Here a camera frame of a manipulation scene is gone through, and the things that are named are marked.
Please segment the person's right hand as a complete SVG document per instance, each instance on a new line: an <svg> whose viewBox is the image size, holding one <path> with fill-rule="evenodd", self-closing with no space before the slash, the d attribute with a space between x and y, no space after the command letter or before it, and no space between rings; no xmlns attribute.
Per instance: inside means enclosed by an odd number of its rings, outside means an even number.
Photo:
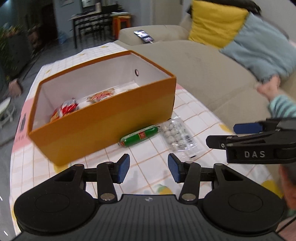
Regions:
<svg viewBox="0 0 296 241"><path fill-rule="evenodd" d="M286 169L280 165L280 180L284 198L290 209L296 209L295 185L290 181Z"/></svg>

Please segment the smartphone on sofa arm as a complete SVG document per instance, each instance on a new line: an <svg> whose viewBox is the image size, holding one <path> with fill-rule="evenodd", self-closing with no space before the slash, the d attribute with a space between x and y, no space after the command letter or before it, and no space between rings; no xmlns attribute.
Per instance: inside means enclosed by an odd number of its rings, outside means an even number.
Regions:
<svg viewBox="0 0 296 241"><path fill-rule="evenodd" d="M144 30L137 30L133 33L136 34L145 44L154 42L154 39Z"/></svg>

